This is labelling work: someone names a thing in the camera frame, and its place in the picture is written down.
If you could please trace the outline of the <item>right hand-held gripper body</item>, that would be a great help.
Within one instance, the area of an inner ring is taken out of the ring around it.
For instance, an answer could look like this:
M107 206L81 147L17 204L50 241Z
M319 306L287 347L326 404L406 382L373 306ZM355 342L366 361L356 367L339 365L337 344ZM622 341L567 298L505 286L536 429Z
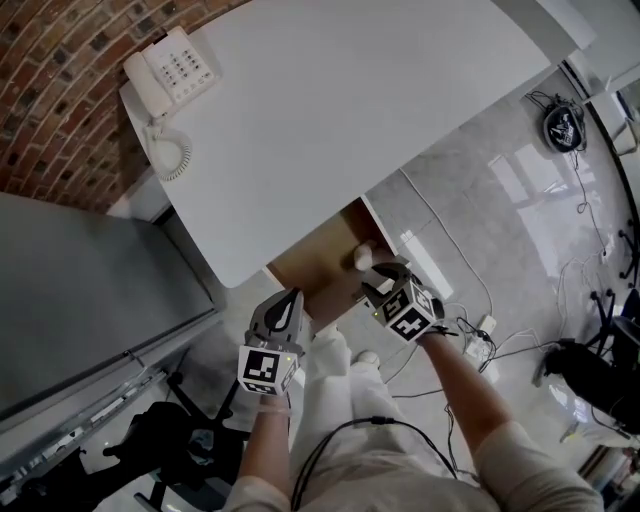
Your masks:
M444 319L444 305L405 265L402 278L391 281L388 300L374 304L374 317L404 343L415 342Z

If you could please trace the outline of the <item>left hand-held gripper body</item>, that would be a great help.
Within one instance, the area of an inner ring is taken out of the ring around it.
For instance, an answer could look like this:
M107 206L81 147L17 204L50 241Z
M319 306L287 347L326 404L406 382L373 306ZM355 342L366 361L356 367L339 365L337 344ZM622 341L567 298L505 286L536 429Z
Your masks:
M239 347L237 380L245 391L272 396L287 393L304 355L297 343L303 306L303 292L290 288L256 307L245 343Z

